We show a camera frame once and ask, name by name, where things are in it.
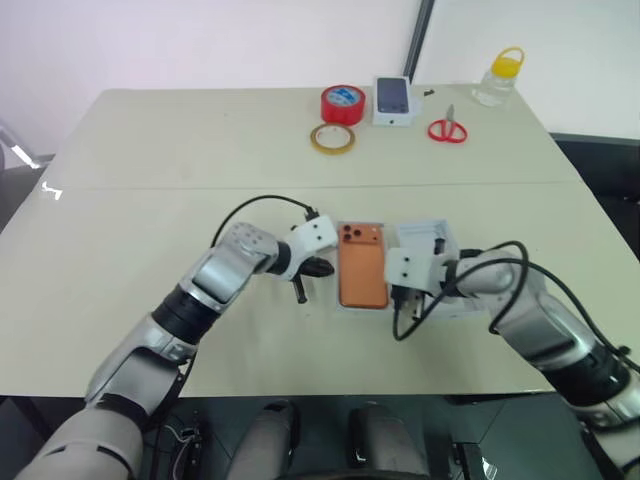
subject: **orange phone case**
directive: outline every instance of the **orange phone case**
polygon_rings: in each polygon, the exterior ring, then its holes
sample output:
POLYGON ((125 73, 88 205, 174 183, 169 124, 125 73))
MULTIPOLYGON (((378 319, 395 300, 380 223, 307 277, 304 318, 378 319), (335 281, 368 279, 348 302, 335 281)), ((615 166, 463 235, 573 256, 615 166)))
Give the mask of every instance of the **orange phone case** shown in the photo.
POLYGON ((340 304, 354 308, 386 308, 384 238, 380 225, 350 223, 338 232, 340 304))

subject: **floor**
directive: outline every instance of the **floor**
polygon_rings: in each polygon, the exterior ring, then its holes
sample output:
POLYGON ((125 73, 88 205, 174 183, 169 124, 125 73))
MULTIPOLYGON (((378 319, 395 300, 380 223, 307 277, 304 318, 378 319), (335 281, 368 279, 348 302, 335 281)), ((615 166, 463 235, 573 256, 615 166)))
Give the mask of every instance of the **floor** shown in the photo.
MULTIPOLYGON (((391 408, 408 426, 414 442, 426 455, 434 479, 462 480, 453 463, 450 441, 479 443, 483 456, 498 468, 497 480, 600 480, 601 476, 581 442, 579 425, 556 394, 499 398, 457 405, 441 396, 323 396, 291 398, 301 415, 301 438, 290 473, 346 467, 345 433, 353 408, 376 401, 391 408)), ((79 399, 34 399, 52 427, 82 407, 79 399)), ((221 479, 254 415, 272 398, 183 399, 170 424, 189 425, 194 418, 208 424, 202 479, 221 479)), ((42 445, 42 440, 11 402, 0 407, 0 480, 11 479, 42 445)), ((155 432, 145 436, 145 457, 139 478, 149 478, 155 432)), ((174 446, 167 432, 160 449, 174 446)), ((160 454, 158 479, 171 478, 171 455, 160 454)))

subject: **scissors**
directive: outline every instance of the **scissors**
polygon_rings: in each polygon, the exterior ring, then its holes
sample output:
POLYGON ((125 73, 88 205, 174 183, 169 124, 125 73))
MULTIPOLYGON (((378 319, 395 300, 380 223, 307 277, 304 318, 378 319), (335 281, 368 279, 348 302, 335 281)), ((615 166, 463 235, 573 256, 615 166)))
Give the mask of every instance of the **scissors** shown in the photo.
POLYGON ((427 135, 436 142, 462 143, 467 139, 467 129, 453 119, 453 104, 445 118, 429 125, 427 135))

